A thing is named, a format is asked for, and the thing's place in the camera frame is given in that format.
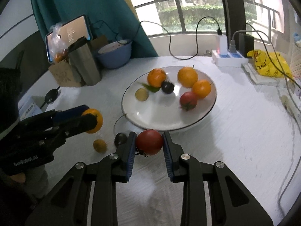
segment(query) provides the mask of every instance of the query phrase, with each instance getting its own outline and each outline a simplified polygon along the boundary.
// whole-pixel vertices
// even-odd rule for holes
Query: black spoon
[[[41,108],[44,107],[45,104],[52,104],[57,98],[58,98],[58,90],[61,87],[58,87],[57,89],[51,89],[44,98],[44,103],[42,104]]]

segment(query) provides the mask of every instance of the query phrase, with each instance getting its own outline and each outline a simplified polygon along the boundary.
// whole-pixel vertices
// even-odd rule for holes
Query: clear plastic bag
[[[68,56],[66,43],[61,39],[59,31],[62,27],[61,23],[51,26],[52,35],[49,43],[49,52],[54,62],[58,63]]]

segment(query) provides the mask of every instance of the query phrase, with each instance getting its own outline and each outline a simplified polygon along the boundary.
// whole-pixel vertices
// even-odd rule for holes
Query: red tomato
[[[194,92],[185,92],[180,97],[180,105],[183,110],[189,111],[196,107],[198,104],[198,95]]]
[[[136,138],[136,148],[146,155],[159,153],[163,146],[163,138],[156,130],[145,130]]]

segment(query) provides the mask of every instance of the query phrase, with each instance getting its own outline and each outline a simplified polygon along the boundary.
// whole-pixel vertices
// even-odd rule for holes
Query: green hedge
[[[245,4],[246,6],[246,21],[257,19],[256,7],[253,4]],[[184,21],[186,25],[196,25],[198,21],[205,16],[211,16],[222,25],[225,24],[225,15],[223,6],[219,5],[197,5],[182,7]],[[160,22],[163,26],[180,25],[178,10],[176,7],[167,8],[159,11]],[[200,26],[215,25],[213,19],[205,19],[201,21]]]

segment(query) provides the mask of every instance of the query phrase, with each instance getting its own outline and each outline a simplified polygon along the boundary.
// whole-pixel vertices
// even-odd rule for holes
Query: silver screw
[[[189,160],[189,159],[190,159],[190,155],[188,155],[188,154],[183,154],[183,155],[181,155],[181,158],[182,158],[183,160]]]
[[[116,160],[116,159],[118,159],[118,155],[116,154],[116,153],[114,153],[114,154],[110,154],[110,159],[111,160]]]
[[[82,163],[82,162],[78,162],[78,163],[75,164],[76,169],[82,169],[84,166],[85,166],[85,164]]]
[[[217,166],[218,168],[223,168],[223,167],[225,166],[225,164],[224,164],[223,162],[221,162],[221,161],[218,161],[218,162],[216,163],[216,166]]]

